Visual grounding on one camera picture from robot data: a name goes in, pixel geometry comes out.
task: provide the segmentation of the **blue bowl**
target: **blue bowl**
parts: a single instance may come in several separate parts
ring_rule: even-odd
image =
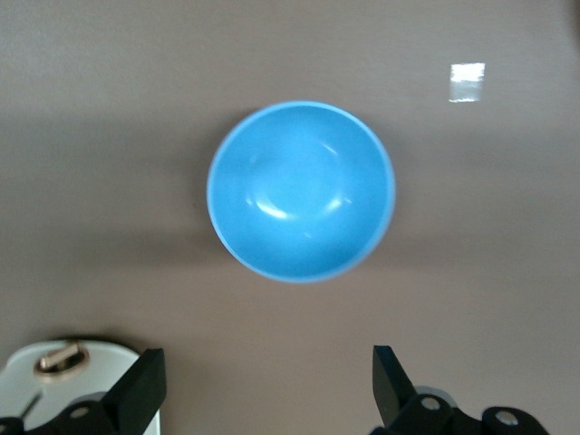
[[[208,176],[217,235],[242,264],[306,283],[362,262],[395,202],[392,165],[352,114],[315,101],[282,102],[241,121]]]

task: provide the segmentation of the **beige surface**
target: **beige surface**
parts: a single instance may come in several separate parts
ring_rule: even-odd
[[[364,435],[375,343],[472,415],[577,433],[580,5],[4,1],[0,360],[58,334],[163,346],[165,433]],[[452,63],[483,100],[447,102]],[[344,107],[383,139],[391,229],[351,273],[284,285],[205,209],[263,105]]]

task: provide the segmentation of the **screw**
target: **screw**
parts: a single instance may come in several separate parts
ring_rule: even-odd
[[[439,401],[434,397],[426,397],[420,401],[420,404],[429,411],[437,411],[441,408]]]
[[[77,408],[76,410],[72,411],[69,414],[69,417],[71,417],[72,419],[80,419],[81,417],[87,415],[89,413],[89,408],[87,408],[86,406],[82,406],[80,408]]]
[[[496,414],[496,419],[504,423],[506,426],[517,426],[519,421],[517,417],[509,411],[500,411]]]

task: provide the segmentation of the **black bracket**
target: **black bracket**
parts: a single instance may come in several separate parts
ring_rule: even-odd
[[[166,392],[163,350],[149,349],[100,401],[75,403],[29,431],[14,417],[0,419],[0,428],[2,435],[142,435]]]
[[[374,346],[372,390],[384,428],[371,435],[549,435],[515,408],[488,408],[475,420],[437,395],[418,394],[389,346]]]

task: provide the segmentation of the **bowl rim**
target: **bowl rim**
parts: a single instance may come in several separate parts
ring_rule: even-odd
[[[348,261],[341,263],[337,267],[334,267],[321,273],[306,276],[275,274],[262,268],[256,267],[251,263],[248,263],[244,258],[242,258],[237,253],[237,251],[227,242],[227,239],[225,238],[225,236],[221,231],[221,228],[218,223],[218,218],[215,212],[214,207],[215,196],[213,195],[217,167],[219,163],[222,161],[224,154],[226,154],[228,148],[235,141],[237,136],[242,131],[244,131],[249,125],[273,112],[297,107],[314,107],[317,109],[333,111],[354,122],[371,139],[372,144],[379,152],[379,155],[381,156],[382,160],[382,165],[385,169],[387,183],[385,192],[387,200],[383,208],[379,224],[376,226],[374,232],[372,233],[372,236],[369,237],[366,243],[360,249],[357,250],[356,255],[352,256],[351,258],[349,258]],[[216,231],[217,236],[219,237],[224,247],[226,247],[227,251],[242,265],[244,265],[248,269],[252,270],[253,272],[256,272],[261,276],[265,276],[267,278],[274,279],[276,281],[282,281],[293,284],[315,283],[337,277],[339,275],[348,272],[349,270],[352,270],[360,263],[362,263],[364,259],[366,259],[382,241],[389,225],[391,224],[392,215],[395,207],[396,185],[395,185],[394,169],[389,154],[387,153],[387,150],[385,149],[379,137],[364,122],[362,122],[356,116],[352,115],[350,112],[341,109],[339,107],[336,107],[332,104],[321,101],[310,101],[310,100],[282,101],[263,107],[261,109],[258,109],[257,111],[253,111],[248,116],[246,116],[242,121],[240,121],[221,141],[209,166],[206,201],[208,206],[209,219],[211,221],[212,227]]]

